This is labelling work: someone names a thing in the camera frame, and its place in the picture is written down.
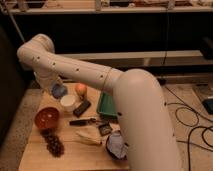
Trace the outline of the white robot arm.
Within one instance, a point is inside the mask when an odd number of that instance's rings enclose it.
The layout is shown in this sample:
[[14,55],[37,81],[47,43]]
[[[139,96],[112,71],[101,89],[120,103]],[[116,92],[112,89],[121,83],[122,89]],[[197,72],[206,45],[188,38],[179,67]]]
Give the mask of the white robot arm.
[[42,88],[51,90],[61,76],[101,92],[97,112],[120,125],[131,171],[183,171],[175,132],[158,80],[142,69],[118,69],[63,57],[52,40],[37,34],[17,50]]

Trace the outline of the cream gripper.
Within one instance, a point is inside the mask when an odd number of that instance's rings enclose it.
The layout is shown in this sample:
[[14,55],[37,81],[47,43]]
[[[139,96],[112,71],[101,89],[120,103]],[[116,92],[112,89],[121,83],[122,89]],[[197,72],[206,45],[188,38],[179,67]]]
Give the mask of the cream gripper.
[[49,93],[50,95],[52,95],[51,89],[52,89],[52,87],[53,87],[55,84],[63,85],[62,81],[61,81],[59,78],[50,79],[50,80],[45,79],[45,80],[42,82],[42,88],[43,88],[47,93]]

